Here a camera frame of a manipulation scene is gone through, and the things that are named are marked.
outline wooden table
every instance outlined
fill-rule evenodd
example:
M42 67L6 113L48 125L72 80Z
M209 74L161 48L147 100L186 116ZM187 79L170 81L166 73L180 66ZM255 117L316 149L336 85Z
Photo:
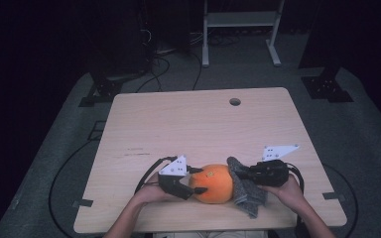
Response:
M240 101L240 105L231 102ZM225 164L230 156L243 165L261 161L265 146L300 147L282 158L301 171L306 198L328 226L346 216L337 199L324 199L333 188L298 111L285 88L227 89L120 94L113 101L81 206L78 233L106 232L133 195L144 172L159 158L186 155L200 168ZM293 227L296 215L270 194L250 219L232 201L148 204L136 231L244 230Z

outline gray floor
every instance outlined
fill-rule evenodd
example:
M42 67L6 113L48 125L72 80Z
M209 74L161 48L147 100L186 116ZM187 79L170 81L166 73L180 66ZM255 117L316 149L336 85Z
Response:
M348 185L338 173L325 167L334 189L343 198L341 204L348 217L345 226L332 230L338 237L344 237L357 211L358 220L351 237L381 236L381 114L364 92L361 82L345 69L336 79L354 102L329 103L309 97L301 76L318 75L321 68L298 69L307 38L308 35L278 36L276 47L283 63L281 67L273 67L265 36L241 37L236 45L210 48L210 67L202 70L196 90L286 87L320 159L346 177L358 198L356 210ZM193 52L200 57L201 48L196 47ZM191 90L199 71L196 58L174 54L164 59L169 61L170 68L160 76L162 90ZM154 72L161 72L166 66L164 61L155 60ZM147 74L125 83L122 93L134 93L151 77ZM94 123L106 120L110 110L110 103L78 107L91 84L86 74L72 89L0 222L0 237L65 237L61 229L69 236L79 236L72 229L77 212L75 202L82 197L98 142L91 141L74 156L70 155L87 143ZM140 92L158 89L157 82L152 81ZM60 228L52 220L48 201L56 175L51 205ZM281 237L294 237L291 230L279 233Z

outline hand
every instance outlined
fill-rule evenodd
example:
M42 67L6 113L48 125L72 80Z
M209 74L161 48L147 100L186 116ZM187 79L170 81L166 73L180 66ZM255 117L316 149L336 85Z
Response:
M142 203L175 199L175 196L165 193L159 187L158 181L158 173L154 173L132 198L138 199Z
M293 175L289 175L289 180L280 187L261 186L261 188L276 195L283 204L295 212L300 211L301 207L308 203Z

